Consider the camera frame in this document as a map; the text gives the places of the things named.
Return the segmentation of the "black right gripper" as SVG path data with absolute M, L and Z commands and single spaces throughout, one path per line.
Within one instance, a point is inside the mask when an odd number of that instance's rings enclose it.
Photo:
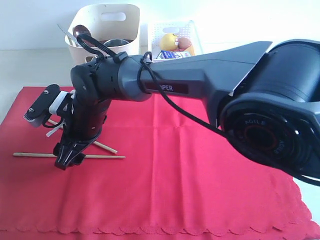
M 100 136 L 110 104 L 110 99 L 86 102 L 75 90 L 66 93 L 59 107 L 64 126 L 60 143 L 53 149 L 55 167 L 66 170 L 84 161 L 83 151 Z

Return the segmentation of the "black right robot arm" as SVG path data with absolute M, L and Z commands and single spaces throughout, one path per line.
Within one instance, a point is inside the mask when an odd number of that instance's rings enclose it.
M 142 102 L 159 93 L 251 161 L 320 184 L 318 41 L 257 41 L 162 62 L 153 62 L 151 52 L 129 56 L 100 43 L 85 49 L 96 59 L 72 68 L 75 94 L 56 111 L 63 123 L 56 167 L 82 163 L 112 100 Z

